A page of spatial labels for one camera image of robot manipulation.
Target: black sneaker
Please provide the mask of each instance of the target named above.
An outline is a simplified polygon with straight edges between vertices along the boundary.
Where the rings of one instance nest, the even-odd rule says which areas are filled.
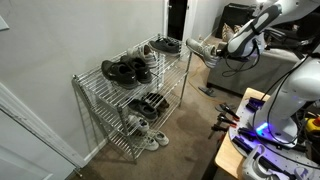
[[[122,56],[120,62],[127,63],[136,73],[137,80],[141,84],[149,84],[152,80],[151,72],[148,65],[140,58],[129,58],[128,56]]]
[[[138,86],[136,73],[126,63],[105,60],[101,64],[101,71],[105,78],[117,82],[124,89],[131,90]]]
[[[157,94],[157,93],[148,93],[146,96],[146,101],[149,102],[154,102],[154,103],[159,103],[159,101],[161,101],[161,103],[159,104],[158,107],[162,108],[162,109],[166,109],[170,106],[170,104],[168,103],[168,101],[161,95],[161,94]]]
[[[170,39],[162,38],[156,41],[149,42],[150,47],[157,52],[170,56],[178,56],[180,53],[179,43],[173,42]]]
[[[132,110],[142,114],[145,118],[147,118],[150,121],[154,121],[158,118],[157,110],[145,101],[134,99],[128,104],[128,106]]]

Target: wire shoe rack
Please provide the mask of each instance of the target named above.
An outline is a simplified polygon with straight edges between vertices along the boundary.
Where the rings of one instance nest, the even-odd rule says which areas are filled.
[[[161,38],[168,38],[178,43],[180,53],[179,56],[172,57],[155,52],[158,65],[150,70],[152,74],[150,84],[139,84],[133,90],[123,89],[117,83],[109,81],[103,76],[100,65],[80,75],[74,75],[72,79],[76,94],[81,97],[90,116],[95,120],[108,143],[114,144],[125,152],[134,162],[147,146],[147,137],[150,137],[150,133],[141,133],[137,131],[138,127],[134,123],[129,123],[128,115],[139,116],[139,114],[128,108],[128,104],[133,99],[146,99],[148,93],[153,93],[148,96],[148,102],[154,108],[166,100],[170,104],[169,108],[161,113],[157,120],[149,122],[150,130],[158,131],[174,110],[181,105],[189,71],[191,52],[181,41],[159,34],[137,44],[134,48]],[[126,51],[120,53],[110,61],[117,62],[126,54]],[[173,89],[181,82],[183,85],[179,96],[173,92]]]

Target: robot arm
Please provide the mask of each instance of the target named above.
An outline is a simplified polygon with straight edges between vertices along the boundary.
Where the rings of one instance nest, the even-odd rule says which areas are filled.
[[[259,52],[264,50],[263,30],[283,22],[300,19],[319,6],[320,0],[279,0],[267,7],[255,19],[247,22],[235,36],[229,40],[218,56],[232,58],[248,57],[258,43]]]
[[[279,0],[246,23],[217,55],[231,59],[244,58],[250,56],[254,48],[259,48],[261,53],[264,50],[262,32],[265,28],[302,18],[319,4],[320,0]],[[319,59],[309,57],[298,62],[298,68],[283,80],[262,109],[249,118],[249,123],[259,136],[287,147],[295,145],[298,129],[290,117],[307,101],[320,99]]]

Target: floor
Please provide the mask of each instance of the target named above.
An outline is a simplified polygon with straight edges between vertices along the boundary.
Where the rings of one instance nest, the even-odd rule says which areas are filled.
[[[213,42],[214,38],[209,38],[209,43]],[[82,179],[201,179],[208,163],[212,163],[210,159],[221,135],[215,133],[210,140],[208,139],[210,127],[216,122],[219,114],[215,106],[222,102],[238,106],[241,100],[240,97],[219,90],[215,90],[215,98],[199,92],[197,87],[206,85],[208,73],[209,69],[193,55],[182,105],[161,128],[170,139],[166,147],[160,147],[155,152],[143,151],[137,159],[137,164],[133,164],[123,159],[111,146],[106,145],[81,170]],[[220,171],[215,179],[233,178]]]

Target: wooden desk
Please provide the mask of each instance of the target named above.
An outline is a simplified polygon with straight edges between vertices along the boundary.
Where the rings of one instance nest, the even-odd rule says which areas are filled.
[[[260,99],[264,93],[256,91],[251,88],[247,88],[243,95],[242,101],[249,99],[250,97]],[[242,179],[242,163],[244,161],[243,156],[235,149],[231,143],[229,133],[226,134],[220,149],[216,155],[215,163],[224,171],[231,174],[236,179]]]

